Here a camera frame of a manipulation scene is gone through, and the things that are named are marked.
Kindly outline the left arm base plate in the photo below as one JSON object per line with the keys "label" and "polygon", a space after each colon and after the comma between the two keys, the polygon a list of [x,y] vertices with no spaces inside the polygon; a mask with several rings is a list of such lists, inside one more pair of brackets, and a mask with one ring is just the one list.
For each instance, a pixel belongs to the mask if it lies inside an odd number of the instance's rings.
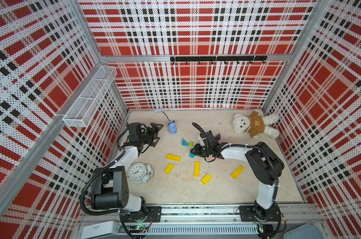
{"label": "left arm base plate", "polygon": [[124,223],[158,223],[161,221],[161,214],[161,206],[149,206],[139,212],[122,214],[121,218]]}

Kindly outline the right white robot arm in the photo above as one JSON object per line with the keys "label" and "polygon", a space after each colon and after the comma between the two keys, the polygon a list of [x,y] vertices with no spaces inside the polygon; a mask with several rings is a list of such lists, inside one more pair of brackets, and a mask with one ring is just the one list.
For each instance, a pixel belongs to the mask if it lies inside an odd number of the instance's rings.
{"label": "right white robot arm", "polygon": [[211,131],[199,135],[203,144],[197,143],[190,153],[207,159],[236,159],[248,162],[259,181],[258,195],[254,202],[254,217],[265,222],[276,207],[279,178],[285,168],[280,158],[264,142],[255,145],[219,143]]}

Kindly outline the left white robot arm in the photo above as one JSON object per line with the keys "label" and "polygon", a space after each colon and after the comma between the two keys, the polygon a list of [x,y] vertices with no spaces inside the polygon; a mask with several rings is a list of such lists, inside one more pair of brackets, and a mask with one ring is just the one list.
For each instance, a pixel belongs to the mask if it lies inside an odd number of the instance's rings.
{"label": "left white robot arm", "polygon": [[109,164],[93,171],[90,180],[80,194],[80,207],[88,215],[100,216],[112,213],[136,214],[145,218],[148,214],[143,197],[130,194],[128,170],[130,165],[146,150],[144,146],[155,147],[160,138],[158,133],[163,124],[152,122],[129,123],[121,137],[128,133],[126,142],[118,147],[118,154]]}

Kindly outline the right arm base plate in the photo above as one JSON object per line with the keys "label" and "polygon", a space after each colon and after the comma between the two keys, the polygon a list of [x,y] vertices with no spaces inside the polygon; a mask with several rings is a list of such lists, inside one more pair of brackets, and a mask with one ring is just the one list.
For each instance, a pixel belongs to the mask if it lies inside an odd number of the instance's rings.
{"label": "right arm base plate", "polygon": [[278,222],[281,214],[276,205],[269,209],[263,209],[260,206],[239,206],[239,216],[242,222]]}

